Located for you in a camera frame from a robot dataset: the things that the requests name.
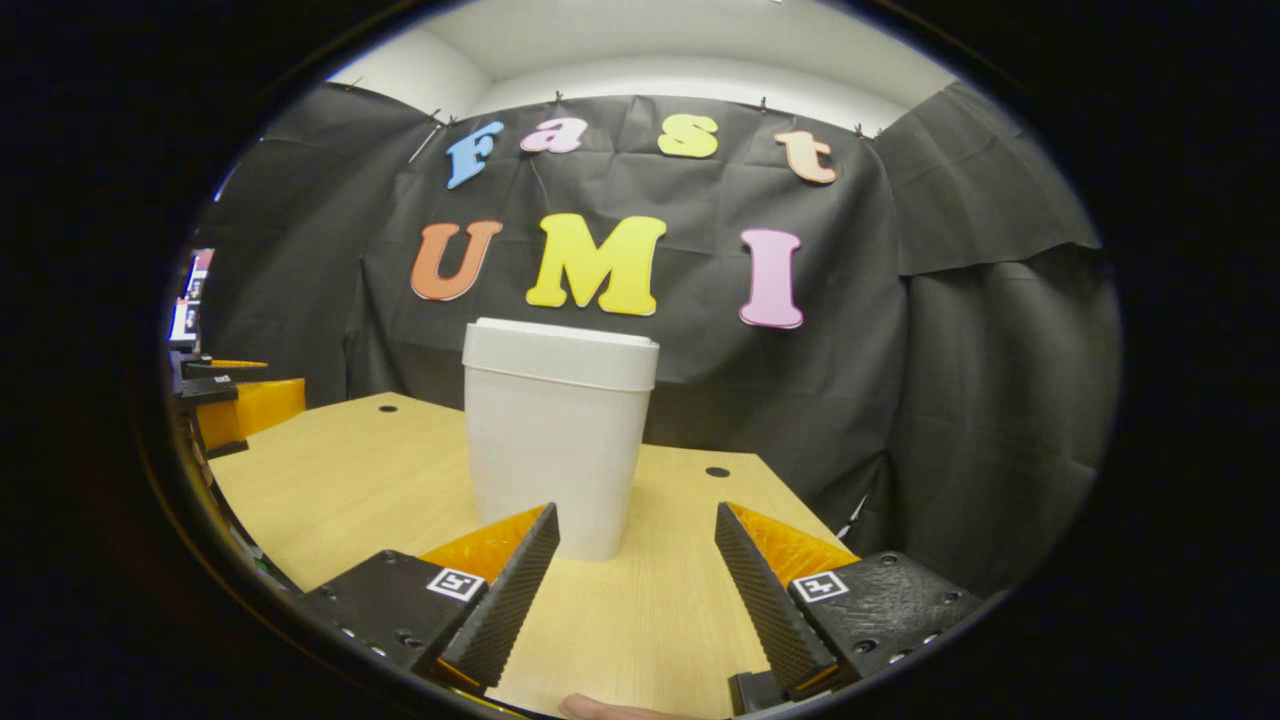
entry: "white cup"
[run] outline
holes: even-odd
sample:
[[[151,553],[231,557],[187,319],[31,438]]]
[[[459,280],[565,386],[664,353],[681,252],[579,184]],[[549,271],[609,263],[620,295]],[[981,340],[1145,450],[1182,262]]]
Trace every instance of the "white cup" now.
[[[613,557],[626,527],[658,343],[481,318],[467,325],[462,364],[480,521],[556,502],[558,556]]]

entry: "black cloth backdrop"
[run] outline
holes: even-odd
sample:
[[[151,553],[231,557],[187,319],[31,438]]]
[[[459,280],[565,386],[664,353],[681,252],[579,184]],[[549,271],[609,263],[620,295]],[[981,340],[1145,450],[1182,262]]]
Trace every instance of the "black cloth backdrop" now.
[[[676,113],[716,119],[712,158],[658,150]],[[582,147],[521,151],[554,117],[589,123]],[[494,119],[506,128],[485,169],[447,191],[445,149]],[[790,169],[773,135],[792,129],[831,146],[835,183]],[[596,243],[623,218],[664,220],[657,313],[529,305],[553,213],[581,214]],[[475,284],[448,302],[417,297],[422,228],[475,220],[503,224]],[[801,327],[739,319],[748,228],[801,240]],[[244,154],[197,234],[218,249],[205,348],[306,378],[308,406],[394,391],[462,407],[462,338],[480,316],[644,334],[662,346],[645,442],[759,454],[833,529],[861,503],[845,536],[855,552],[893,547],[977,592],[1015,582],[1065,529],[1119,383],[1115,300],[1083,209],[1027,133],[960,83],[874,142],[657,96],[445,128],[329,85]],[[442,277],[465,249],[463,229]]]

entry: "table surface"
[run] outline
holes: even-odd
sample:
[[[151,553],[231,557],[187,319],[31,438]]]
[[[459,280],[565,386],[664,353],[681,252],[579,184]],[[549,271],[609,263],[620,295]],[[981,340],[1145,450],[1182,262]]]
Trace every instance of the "table surface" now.
[[[480,527],[463,414],[396,393],[308,410],[210,465],[303,591],[380,550],[421,555]],[[712,466],[730,475],[708,475]],[[731,716],[727,679],[769,665],[716,547],[721,501],[841,546],[758,456],[645,445],[618,555],[552,560],[488,696],[557,716],[573,692]]]

